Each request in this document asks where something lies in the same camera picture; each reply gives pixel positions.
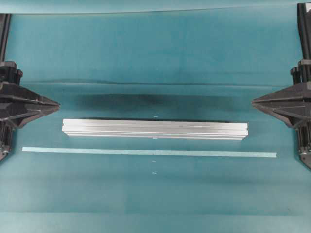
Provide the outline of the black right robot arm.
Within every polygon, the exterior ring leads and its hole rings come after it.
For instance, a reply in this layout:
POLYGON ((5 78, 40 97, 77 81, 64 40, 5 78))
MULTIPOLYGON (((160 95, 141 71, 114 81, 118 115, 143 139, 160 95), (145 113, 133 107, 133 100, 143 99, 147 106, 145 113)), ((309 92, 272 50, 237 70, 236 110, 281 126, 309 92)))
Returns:
POLYGON ((257 110, 297 132, 299 158, 311 167, 311 61, 302 59, 291 69, 293 85, 252 100, 257 110))

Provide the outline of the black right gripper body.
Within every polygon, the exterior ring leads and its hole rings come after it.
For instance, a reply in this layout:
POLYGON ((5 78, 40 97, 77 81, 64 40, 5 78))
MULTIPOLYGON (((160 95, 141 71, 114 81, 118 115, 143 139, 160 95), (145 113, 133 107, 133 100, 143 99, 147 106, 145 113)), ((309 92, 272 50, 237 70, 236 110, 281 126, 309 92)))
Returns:
POLYGON ((298 128, 311 121, 311 83, 299 83, 264 95, 252 100, 251 104, 289 128, 298 128))

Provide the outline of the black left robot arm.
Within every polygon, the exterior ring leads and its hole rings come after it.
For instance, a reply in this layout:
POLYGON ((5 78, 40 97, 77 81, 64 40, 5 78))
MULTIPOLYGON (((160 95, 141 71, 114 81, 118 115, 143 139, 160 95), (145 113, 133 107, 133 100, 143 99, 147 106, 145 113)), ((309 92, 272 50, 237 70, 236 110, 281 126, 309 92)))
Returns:
POLYGON ((0 63, 0 159, 11 151, 13 132, 60 109, 60 104, 20 85, 15 62, 0 63))

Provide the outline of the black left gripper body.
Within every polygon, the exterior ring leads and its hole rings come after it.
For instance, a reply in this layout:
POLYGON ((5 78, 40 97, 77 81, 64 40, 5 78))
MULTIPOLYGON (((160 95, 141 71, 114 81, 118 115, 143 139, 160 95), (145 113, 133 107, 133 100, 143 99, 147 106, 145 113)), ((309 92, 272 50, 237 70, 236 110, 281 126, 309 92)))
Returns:
POLYGON ((23 128, 59 109, 59 103, 27 88, 9 82, 0 83, 0 120, 13 128, 23 128))

